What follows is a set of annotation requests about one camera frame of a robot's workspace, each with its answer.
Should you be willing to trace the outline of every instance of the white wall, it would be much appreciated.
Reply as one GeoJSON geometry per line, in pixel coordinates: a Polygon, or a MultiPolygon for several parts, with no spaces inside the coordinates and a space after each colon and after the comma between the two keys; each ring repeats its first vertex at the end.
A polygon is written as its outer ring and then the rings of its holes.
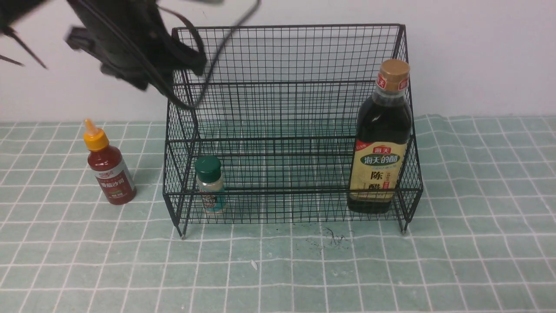
{"type": "MultiPolygon", "coordinates": [[[[210,26],[232,24],[252,0],[160,4],[210,26]]],[[[417,115],[556,114],[555,0],[264,0],[249,22],[309,23],[406,24],[417,115]]],[[[163,120],[166,101],[154,88],[144,93],[103,76],[97,60],[66,45],[78,24],[66,1],[53,0],[15,25],[48,71],[0,38],[0,54],[27,65],[0,62],[0,120],[163,120]]]]}

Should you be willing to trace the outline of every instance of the wire rack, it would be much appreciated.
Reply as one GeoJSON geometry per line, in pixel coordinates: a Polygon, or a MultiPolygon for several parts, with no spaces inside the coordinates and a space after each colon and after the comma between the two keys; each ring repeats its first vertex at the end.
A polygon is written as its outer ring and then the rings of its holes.
{"type": "MultiPolygon", "coordinates": [[[[228,31],[199,29],[209,54],[228,31]]],[[[185,28],[172,35],[192,44],[185,28]]],[[[405,231],[423,192],[414,130],[390,210],[360,214],[346,205],[356,115],[389,58],[408,61],[404,25],[241,27],[202,105],[168,103],[163,197],[180,236],[189,223],[393,219],[405,231]],[[203,155],[222,162],[223,214],[203,210],[194,169],[203,155]]],[[[175,93],[193,103],[203,78],[174,78],[175,93]]],[[[411,87],[406,97],[411,105],[411,87]]]]}

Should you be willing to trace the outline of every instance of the red sauce bottle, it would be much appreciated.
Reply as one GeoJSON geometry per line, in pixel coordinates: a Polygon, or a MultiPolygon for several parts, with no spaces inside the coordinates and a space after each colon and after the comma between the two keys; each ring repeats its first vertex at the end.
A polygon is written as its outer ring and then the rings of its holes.
{"type": "Polygon", "coordinates": [[[117,206],[131,201],[137,194],[122,153],[111,146],[105,132],[97,128],[90,119],[85,120],[86,131],[83,135],[87,149],[91,152],[87,158],[98,184],[106,199],[117,206]]]}

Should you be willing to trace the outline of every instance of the small spice jar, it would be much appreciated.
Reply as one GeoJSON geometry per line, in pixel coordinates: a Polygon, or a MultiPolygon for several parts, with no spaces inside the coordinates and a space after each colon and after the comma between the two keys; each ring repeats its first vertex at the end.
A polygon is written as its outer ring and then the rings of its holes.
{"type": "Polygon", "coordinates": [[[203,193],[202,201],[208,214],[222,213],[226,208],[226,197],[221,194],[204,194],[224,192],[224,179],[221,171],[222,164],[214,155],[202,156],[195,161],[197,184],[203,193]]]}

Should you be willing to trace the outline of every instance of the green jar lid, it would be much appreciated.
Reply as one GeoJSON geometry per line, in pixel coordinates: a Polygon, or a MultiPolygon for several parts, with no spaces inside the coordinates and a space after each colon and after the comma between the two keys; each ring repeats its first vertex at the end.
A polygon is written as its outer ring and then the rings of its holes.
{"type": "Polygon", "coordinates": [[[214,155],[202,156],[195,161],[195,171],[203,183],[214,183],[220,179],[220,160],[214,155]]]}

